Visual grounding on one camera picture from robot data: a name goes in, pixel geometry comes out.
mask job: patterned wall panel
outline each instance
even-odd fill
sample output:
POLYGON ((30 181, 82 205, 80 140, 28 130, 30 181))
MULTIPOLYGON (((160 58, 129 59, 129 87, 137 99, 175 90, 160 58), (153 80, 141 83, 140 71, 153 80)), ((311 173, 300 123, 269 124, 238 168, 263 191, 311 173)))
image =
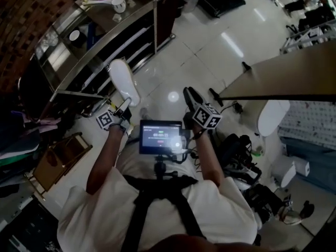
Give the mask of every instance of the patterned wall panel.
POLYGON ((36 43, 76 0, 0 0, 0 93, 15 89, 36 43))

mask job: white mug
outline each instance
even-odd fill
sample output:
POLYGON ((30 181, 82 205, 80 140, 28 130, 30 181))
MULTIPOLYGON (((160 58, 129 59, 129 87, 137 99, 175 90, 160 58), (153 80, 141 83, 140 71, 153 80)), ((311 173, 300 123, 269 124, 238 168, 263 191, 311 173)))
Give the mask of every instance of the white mug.
POLYGON ((111 4, 117 13, 123 13, 126 10, 125 0, 112 0, 111 4))

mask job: black harness strap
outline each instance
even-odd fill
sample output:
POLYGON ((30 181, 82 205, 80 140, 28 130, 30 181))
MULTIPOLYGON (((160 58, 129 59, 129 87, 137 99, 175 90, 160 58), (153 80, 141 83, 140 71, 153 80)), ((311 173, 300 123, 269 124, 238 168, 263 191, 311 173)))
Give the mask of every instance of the black harness strap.
POLYGON ((137 251, 148 207, 155 199, 167 199, 174 204, 180 214, 186 232, 191 236, 203 237, 192 209, 181 190, 196 184, 197 180, 188 177, 174 177, 170 180, 144 180, 124 176, 127 182, 140 191, 135 199, 135 209, 128 227, 121 252, 137 251))

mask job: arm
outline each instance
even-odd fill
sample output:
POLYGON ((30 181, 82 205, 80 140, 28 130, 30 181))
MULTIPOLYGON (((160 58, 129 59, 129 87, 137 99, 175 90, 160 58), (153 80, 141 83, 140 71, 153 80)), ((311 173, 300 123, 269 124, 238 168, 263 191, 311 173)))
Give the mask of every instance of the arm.
MULTIPOLYGON (((194 125, 194 134, 201 129, 202 128, 197 124, 194 125)), ((206 133, 203 133, 200 138, 196 139, 196 147, 203 179, 211 180, 217 187, 219 187, 225 177, 215 151, 211 145, 211 141, 206 133)))
POLYGON ((86 192, 93 195, 100 189, 106 176, 115 166, 123 131, 119 126, 112 126, 109 136, 90 172, 86 185, 86 192))

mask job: cloth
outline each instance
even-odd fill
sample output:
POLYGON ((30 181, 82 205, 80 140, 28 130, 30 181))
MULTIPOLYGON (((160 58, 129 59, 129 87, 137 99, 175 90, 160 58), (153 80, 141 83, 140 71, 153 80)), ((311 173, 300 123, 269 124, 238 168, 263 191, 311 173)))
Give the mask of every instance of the cloth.
POLYGON ((0 159, 19 156, 37 150, 40 144, 40 133, 38 130, 19 138, 15 143, 0 152, 0 159))
POLYGON ((0 152, 14 144, 23 131, 24 122, 21 116, 3 113, 0 117, 0 152))
POLYGON ((135 209, 127 229, 121 252, 138 251, 142 229, 147 217, 149 206, 155 199, 167 199, 176 206, 185 230, 190 236, 203 237, 193 211, 187 199, 182 194, 182 189, 197 183, 196 179, 189 176, 174 177, 169 180, 147 180, 124 176, 127 182, 140 193, 135 199, 135 209))
POLYGON ((17 193, 19 191, 19 188, 20 188, 19 184, 0 187, 0 198, 5 198, 13 193, 17 193))
MULTIPOLYGON (((95 195, 80 187, 70 190, 58 225, 58 241, 64 252, 120 251, 135 208, 139 191, 123 175, 156 179, 154 156, 140 155, 139 145, 132 143, 121 152, 116 167, 108 174, 95 195)), ((183 164, 167 163, 166 171, 177 171, 197 179, 189 160, 183 164)), ((257 235, 254 214, 232 178, 227 177, 219 188, 201 180, 182 190, 203 235, 213 243, 243 242, 252 244, 257 235)), ((152 246, 175 234, 186 234, 178 210, 167 199, 150 205, 138 250, 152 246)))

